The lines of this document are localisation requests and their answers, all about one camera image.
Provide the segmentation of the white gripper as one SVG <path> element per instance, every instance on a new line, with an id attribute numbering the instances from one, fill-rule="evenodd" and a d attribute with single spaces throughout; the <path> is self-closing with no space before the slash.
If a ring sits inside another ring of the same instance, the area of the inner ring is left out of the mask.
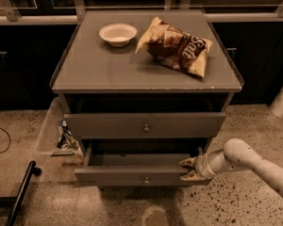
<path id="1" fill-rule="evenodd" d="M 180 176 L 182 181 L 195 182 L 198 180 L 210 180 L 216 172 L 211 168 L 208 162 L 208 155 L 206 153 L 200 154 L 196 157 L 190 157 L 179 162 L 182 167 L 191 167 L 191 170 L 185 175 Z"/>

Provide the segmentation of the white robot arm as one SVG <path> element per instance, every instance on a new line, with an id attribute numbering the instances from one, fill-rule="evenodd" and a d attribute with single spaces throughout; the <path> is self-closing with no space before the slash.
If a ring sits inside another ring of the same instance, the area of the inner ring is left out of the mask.
<path id="1" fill-rule="evenodd" d="M 191 168 L 180 177 L 186 182 L 210 180 L 224 171 L 251 170 L 283 198 L 283 168 L 265 159 L 239 138 L 229 139 L 221 150 L 200 153 L 182 160 L 179 165 Z"/>

